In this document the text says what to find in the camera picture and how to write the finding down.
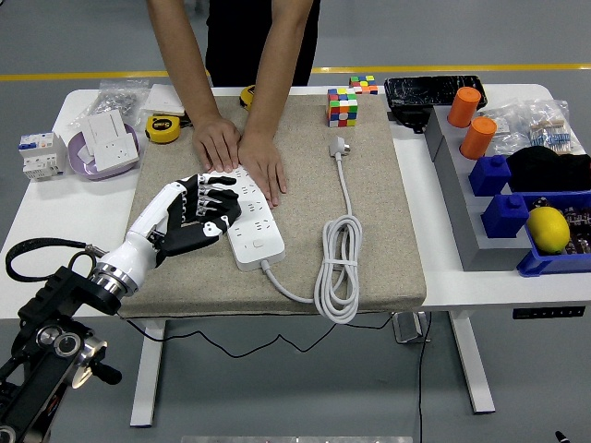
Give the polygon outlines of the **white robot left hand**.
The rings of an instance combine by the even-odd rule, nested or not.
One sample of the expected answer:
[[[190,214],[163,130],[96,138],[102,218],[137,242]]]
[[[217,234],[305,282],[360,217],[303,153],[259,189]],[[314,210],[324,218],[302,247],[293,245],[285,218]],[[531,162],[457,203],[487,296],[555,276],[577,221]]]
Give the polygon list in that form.
[[[147,272],[168,257],[217,242],[241,215],[238,194],[227,175],[195,174],[165,187],[131,224],[125,240],[96,265],[92,280],[129,296]]]

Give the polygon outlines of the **person's right hand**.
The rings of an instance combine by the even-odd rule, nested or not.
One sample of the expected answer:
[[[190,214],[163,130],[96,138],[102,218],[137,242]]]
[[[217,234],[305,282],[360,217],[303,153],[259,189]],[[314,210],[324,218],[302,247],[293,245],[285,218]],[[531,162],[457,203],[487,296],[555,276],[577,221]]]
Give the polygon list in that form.
[[[193,128],[193,147],[205,171],[232,172],[238,166],[240,133],[231,121],[208,115],[194,122]]]

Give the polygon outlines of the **person's left hand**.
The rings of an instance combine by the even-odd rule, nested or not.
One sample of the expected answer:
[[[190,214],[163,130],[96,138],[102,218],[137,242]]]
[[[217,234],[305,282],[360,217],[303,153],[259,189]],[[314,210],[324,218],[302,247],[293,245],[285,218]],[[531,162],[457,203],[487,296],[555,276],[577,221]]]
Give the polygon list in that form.
[[[287,192],[287,182],[281,154],[273,138],[246,130],[238,144],[238,159],[259,187],[269,207],[278,207],[281,194]]]

